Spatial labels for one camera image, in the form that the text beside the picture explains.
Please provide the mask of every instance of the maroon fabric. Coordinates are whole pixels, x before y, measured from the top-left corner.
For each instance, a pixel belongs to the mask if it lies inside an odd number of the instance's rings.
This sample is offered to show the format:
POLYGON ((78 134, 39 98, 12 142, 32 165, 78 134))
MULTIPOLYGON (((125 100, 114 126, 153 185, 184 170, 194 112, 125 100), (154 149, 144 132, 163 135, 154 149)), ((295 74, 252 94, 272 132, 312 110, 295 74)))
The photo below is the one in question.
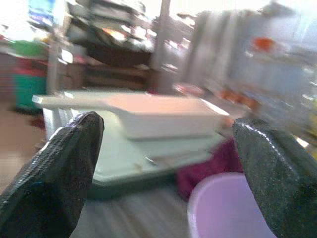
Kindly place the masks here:
POLYGON ((208 161, 182 168, 177 172, 179 193, 187 200, 200 181, 211 175, 227 172, 243 173, 233 138, 221 144, 208 161))

